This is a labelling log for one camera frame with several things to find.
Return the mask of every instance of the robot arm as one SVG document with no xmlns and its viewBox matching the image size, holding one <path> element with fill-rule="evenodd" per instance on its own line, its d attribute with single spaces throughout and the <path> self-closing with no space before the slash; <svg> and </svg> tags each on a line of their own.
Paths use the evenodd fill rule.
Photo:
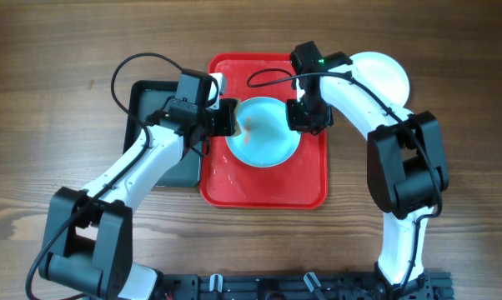
<svg viewBox="0 0 502 300">
<path fill-rule="evenodd" d="M 211 84 L 213 78 L 217 87 Z M 161 273 L 133 263 L 132 216 L 157 180 L 191 147 L 208 137 L 235 134 L 238 125 L 234 110 L 238 101 L 219 101 L 224 85 L 221 73 L 211 76 L 182 70 L 176 95 L 168 100 L 168 112 L 161 108 L 147 117 L 147 150 L 109 190 L 93 200 L 112 178 L 137 159 L 144 150 L 146 132 L 142 131 L 109 170 L 81 191 L 62 187 L 55 193 L 49 204 L 44 245 L 77 210 L 90 207 L 60 235 L 39 263 L 42 278 L 93 298 L 164 298 L 160 294 Z M 216 101 L 211 103 L 209 99 L 216 94 Z M 76 228 L 89 225 L 98 227 L 95 241 L 76 234 Z"/>
<path fill-rule="evenodd" d="M 440 191 L 449 184 L 444 149 L 436 119 L 424 112 L 414 115 L 411 111 L 394 104 L 359 73 L 353 62 L 343 53 L 322 57 L 313 42 L 299 45 L 290 55 L 296 75 L 305 73 L 350 74 L 352 79 L 364 85 L 381 102 L 391 109 L 415 136 L 422 140 L 429 157 Z M 419 228 L 415 221 L 422 215 L 431 214 L 436 204 L 429 171 L 424 169 L 419 152 L 416 157 L 404 161 L 402 148 L 414 148 L 405 136 L 396 118 L 390 116 L 381 105 L 358 85 L 339 77 L 300 77 L 297 99 L 287 101 L 289 127 L 300 132 L 318 134 L 333 124 L 330 108 L 337 108 L 368 141 L 368 187 L 375 203 L 383 211 L 383 248 L 375 264 L 378 280 L 383 283 L 381 297 L 399 298 L 419 290 L 423 286 L 424 267 L 421 249 L 427 219 Z M 407 277 L 409 260 L 417 249 L 412 272 Z M 400 289 L 406 281 L 406 289 Z"/>
</svg>

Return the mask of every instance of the black tray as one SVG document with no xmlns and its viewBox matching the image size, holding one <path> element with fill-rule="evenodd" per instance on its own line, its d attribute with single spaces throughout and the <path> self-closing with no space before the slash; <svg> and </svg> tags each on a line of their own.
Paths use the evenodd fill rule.
<svg viewBox="0 0 502 300">
<path fill-rule="evenodd" d="M 173 96 L 177 91 L 177 82 L 160 82 L 141 80 L 136 82 L 131 89 L 131 99 L 128 104 L 129 111 L 140 120 L 145 120 L 147 115 L 163 106 L 167 97 Z M 140 134 L 140 126 L 133 120 L 127 121 L 125 132 L 125 153 L 136 141 Z M 158 181 L 158 187 L 190 188 L 198 185 L 201 179 L 201 158 L 197 153 L 189 151 L 182 161 L 170 168 Z"/>
</svg>

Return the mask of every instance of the wood grain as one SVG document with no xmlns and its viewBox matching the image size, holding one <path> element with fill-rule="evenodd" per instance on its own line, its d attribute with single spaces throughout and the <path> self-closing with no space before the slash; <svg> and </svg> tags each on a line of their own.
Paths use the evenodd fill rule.
<svg viewBox="0 0 502 300">
<path fill-rule="evenodd" d="M 206 70 L 226 52 L 379 51 L 412 85 L 408 107 L 441 124 L 450 187 L 429 223 L 424 265 L 453 274 L 458 299 L 502 299 L 502 1 L 0 1 L 0 299 L 24 298 L 48 201 L 121 154 L 126 117 L 108 86 L 133 53 Z M 163 62 L 124 68 L 175 79 Z M 314 211 L 210 207 L 197 189 L 156 188 L 134 219 L 134 258 L 166 273 L 371 270 L 382 217 L 365 183 L 364 140 L 329 130 L 329 196 Z M 39 278 L 41 298 L 73 293 Z"/>
</svg>

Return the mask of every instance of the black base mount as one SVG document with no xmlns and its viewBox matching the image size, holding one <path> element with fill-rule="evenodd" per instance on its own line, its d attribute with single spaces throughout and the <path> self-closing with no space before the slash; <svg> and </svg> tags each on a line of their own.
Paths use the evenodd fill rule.
<svg viewBox="0 0 502 300">
<path fill-rule="evenodd" d="M 375 299 L 375 274 L 349 272 L 316 276 L 161 275 L 162 295 L 186 300 L 370 300 Z M 426 272 L 424 286 L 401 300 L 452 300 L 453 282 L 447 272 Z"/>
</svg>

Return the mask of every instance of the red tray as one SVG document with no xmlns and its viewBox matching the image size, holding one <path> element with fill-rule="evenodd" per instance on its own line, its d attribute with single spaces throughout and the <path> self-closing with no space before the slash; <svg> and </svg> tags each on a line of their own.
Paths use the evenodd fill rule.
<svg viewBox="0 0 502 300">
<path fill-rule="evenodd" d="M 208 67 L 223 73 L 227 89 L 223 98 L 242 101 L 258 96 L 283 102 L 295 98 L 290 82 L 249 88 L 249 76 L 264 68 L 283 68 L 294 73 L 289 55 L 281 53 L 223 53 Z M 256 82 L 285 77 L 281 72 L 258 75 Z M 313 209 L 327 197 L 327 136 L 305 133 L 294 155 L 275 167 L 250 167 L 228 149 L 225 137 L 211 139 L 210 155 L 203 159 L 199 189 L 210 204 L 226 208 Z"/>
</svg>

